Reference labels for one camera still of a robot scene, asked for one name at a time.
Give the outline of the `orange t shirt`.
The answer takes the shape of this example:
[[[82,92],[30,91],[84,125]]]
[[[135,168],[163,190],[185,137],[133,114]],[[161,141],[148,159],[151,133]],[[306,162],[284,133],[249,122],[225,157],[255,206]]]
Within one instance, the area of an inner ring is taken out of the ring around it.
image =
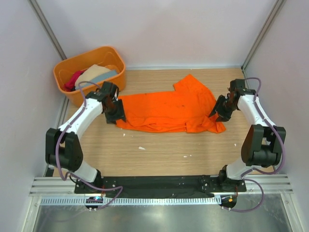
[[[121,96],[126,120],[118,120],[116,126],[150,133],[225,132],[217,116],[210,116],[216,99],[205,85],[189,74],[173,87],[173,91]]]

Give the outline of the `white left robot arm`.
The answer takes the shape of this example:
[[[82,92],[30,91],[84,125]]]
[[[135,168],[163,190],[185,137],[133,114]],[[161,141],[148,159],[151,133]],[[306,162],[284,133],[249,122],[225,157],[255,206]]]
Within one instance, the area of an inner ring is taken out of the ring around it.
[[[95,91],[82,94],[83,103],[75,114],[57,129],[50,128],[45,136],[45,161],[58,169],[60,177],[72,175],[85,183],[91,193],[98,193],[103,186],[101,173],[84,161],[80,140],[101,114],[108,124],[126,121],[122,100],[118,99],[119,87],[104,82]]]

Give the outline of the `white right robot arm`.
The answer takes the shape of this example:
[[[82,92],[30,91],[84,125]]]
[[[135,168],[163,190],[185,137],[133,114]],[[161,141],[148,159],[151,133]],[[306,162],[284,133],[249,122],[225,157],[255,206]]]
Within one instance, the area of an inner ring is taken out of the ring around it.
[[[209,116],[217,115],[218,122],[227,122],[232,113],[239,110],[250,128],[241,147],[241,157],[219,172],[217,184],[222,191],[240,185],[243,177],[252,171],[265,174],[262,168],[277,166],[272,174],[277,173],[285,164],[286,156],[286,130],[267,116],[259,101],[259,91],[247,88],[245,79],[232,80],[228,91],[227,95],[218,97]]]

